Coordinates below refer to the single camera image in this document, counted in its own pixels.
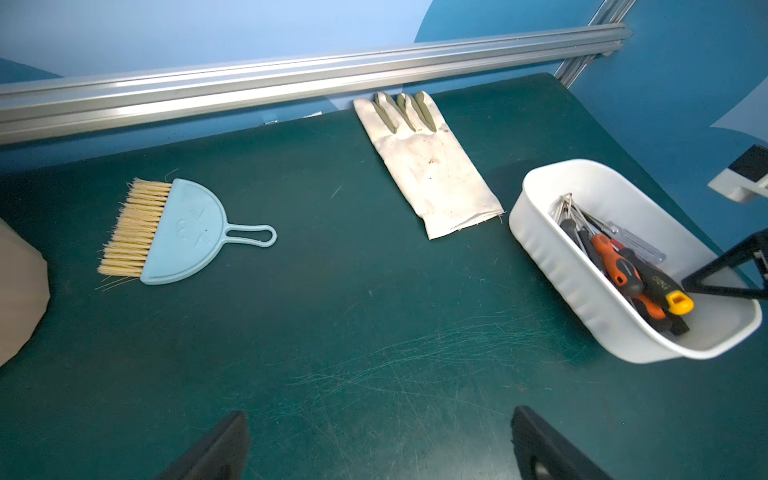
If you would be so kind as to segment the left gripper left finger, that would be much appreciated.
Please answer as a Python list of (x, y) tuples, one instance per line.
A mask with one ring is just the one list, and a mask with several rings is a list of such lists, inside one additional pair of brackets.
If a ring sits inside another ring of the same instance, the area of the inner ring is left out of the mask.
[(245, 413), (232, 411), (156, 479), (241, 479), (250, 444)]

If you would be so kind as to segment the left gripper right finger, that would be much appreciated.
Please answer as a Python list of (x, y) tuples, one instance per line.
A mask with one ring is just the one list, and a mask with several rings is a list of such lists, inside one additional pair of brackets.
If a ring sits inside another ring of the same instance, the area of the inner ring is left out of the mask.
[(522, 479), (611, 479), (532, 408), (517, 406), (511, 429)]

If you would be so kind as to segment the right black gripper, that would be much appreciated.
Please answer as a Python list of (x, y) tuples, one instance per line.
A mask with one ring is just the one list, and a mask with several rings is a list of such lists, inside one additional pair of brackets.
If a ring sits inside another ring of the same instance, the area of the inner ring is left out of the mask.
[[(709, 183), (708, 187), (737, 203), (749, 203), (767, 197), (767, 148), (753, 145)], [(735, 280), (725, 284), (726, 274), (737, 274), (743, 264), (753, 264), (760, 274), (762, 287), (738, 286)], [(705, 295), (767, 299), (767, 230), (756, 232), (716, 259), (682, 280), (687, 292)]]

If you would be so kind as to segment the black yellow screwdriver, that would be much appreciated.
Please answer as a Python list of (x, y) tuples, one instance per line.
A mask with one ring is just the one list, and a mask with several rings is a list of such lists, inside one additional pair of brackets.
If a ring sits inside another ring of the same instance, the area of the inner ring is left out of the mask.
[[(556, 212), (556, 208), (559, 206), (559, 203), (560, 198), (554, 207), (554, 211), (552, 212), (553, 219), (553, 214)], [(580, 211), (584, 210), (574, 200), (573, 203), (578, 207)], [(601, 233), (595, 226), (591, 225), (589, 222), (588, 224), (595, 233)], [(682, 316), (689, 314), (694, 310), (693, 299), (684, 291), (682, 286), (676, 280), (674, 280), (670, 275), (660, 269), (661, 264), (651, 265), (636, 255), (632, 249), (619, 249), (614, 244), (613, 246), (619, 254), (627, 258), (637, 269), (644, 284), (643, 295), (653, 304), (660, 307), (672, 320), (672, 322), (679, 321)]]

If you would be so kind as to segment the white plastic storage box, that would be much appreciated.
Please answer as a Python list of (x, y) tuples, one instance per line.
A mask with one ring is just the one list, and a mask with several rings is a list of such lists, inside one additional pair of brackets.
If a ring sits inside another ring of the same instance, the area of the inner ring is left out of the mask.
[(551, 214), (564, 194), (590, 213), (627, 228), (667, 258), (662, 270), (677, 281), (716, 258), (683, 224), (633, 183), (603, 164), (572, 159), (528, 172), (509, 228), (539, 269), (608, 352), (647, 364), (679, 357), (707, 360), (747, 339), (760, 326), (758, 301), (694, 294), (689, 332), (655, 331), (577, 248)]

